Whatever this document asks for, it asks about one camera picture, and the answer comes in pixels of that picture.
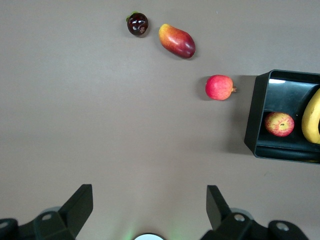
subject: apple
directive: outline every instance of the apple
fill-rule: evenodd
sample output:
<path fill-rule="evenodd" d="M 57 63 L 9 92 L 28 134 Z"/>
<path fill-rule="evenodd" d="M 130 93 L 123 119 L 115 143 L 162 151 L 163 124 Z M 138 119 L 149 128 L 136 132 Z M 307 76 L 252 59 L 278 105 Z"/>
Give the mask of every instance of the apple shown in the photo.
<path fill-rule="evenodd" d="M 288 136 L 295 127 L 293 118 L 285 112 L 270 112 L 264 118 L 265 129 L 277 137 Z"/>
<path fill-rule="evenodd" d="M 189 33 L 167 23 L 159 29 L 159 40 L 162 46 L 181 58 L 189 59 L 196 52 L 196 45 Z"/>
<path fill-rule="evenodd" d="M 213 75 L 208 78 L 205 84 L 206 94 L 214 100 L 226 100 L 236 90 L 234 82 L 226 75 Z"/>

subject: black plastic container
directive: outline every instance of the black plastic container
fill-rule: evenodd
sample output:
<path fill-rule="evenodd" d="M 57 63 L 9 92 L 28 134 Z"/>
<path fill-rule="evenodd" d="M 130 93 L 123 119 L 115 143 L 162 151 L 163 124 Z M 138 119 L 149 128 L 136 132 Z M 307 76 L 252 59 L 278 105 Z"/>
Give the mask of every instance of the black plastic container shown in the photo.
<path fill-rule="evenodd" d="M 255 79 L 244 143 L 257 158 L 320 164 L 320 145 L 308 142 L 301 128 L 305 108 L 320 88 L 320 74 L 272 70 Z M 267 132 L 264 117 L 284 112 L 294 120 L 286 137 Z"/>

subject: screw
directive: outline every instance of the screw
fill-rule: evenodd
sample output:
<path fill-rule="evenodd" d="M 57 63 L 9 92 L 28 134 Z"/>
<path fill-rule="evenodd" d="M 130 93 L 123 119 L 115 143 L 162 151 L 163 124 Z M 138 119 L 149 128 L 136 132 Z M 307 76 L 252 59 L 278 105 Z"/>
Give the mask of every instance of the screw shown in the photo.
<path fill-rule="evenodd" d="M 281 231 L 289 231 L 289 227 L 285 225 L 283 222 L 278 222 L 276 227 Z"/>
<path fill-rule="evenodd" d="M 51 217 L 51 214 L 46 214 L 42 217 L 42 221 L 49 220 Z"/>
<path fill-rule="evenodd" d="M 0 229 L 4 229 L 8 225 L 9 225 L 9 223 L 7 221 L 4 221 L 4 222 L 0 223 Z"/>
<path fill-rule="evenodd" d="M 245 217 L 242 216 L 241 214 L 234 215 L 234 219 L 239 221 L 239 222 L 244 222 L 246 220 Z"/>

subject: mango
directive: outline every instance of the mango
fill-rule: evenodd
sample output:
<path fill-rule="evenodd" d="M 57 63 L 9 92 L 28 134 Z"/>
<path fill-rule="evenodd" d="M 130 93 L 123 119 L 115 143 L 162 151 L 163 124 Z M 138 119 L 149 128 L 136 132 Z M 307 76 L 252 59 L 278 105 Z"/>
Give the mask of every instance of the mango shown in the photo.
<path fill-rule="evenodd" d="M 187 32 L 167 23 L 159 29 L 159 40 L 165 49 L 184 59 L 191 58 L 196 52 L 192 37 Z"/>

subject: banana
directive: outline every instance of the banana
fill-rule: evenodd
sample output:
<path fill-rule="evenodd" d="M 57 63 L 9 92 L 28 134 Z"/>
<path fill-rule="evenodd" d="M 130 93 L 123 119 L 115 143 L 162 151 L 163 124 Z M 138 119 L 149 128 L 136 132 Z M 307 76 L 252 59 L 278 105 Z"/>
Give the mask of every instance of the banana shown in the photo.
<path fill-rule="evenodd" d="M 302 133 L 313 144 L 320 144 L 320 89 L 318 89 L 308 102 L 302 116 Z"/>

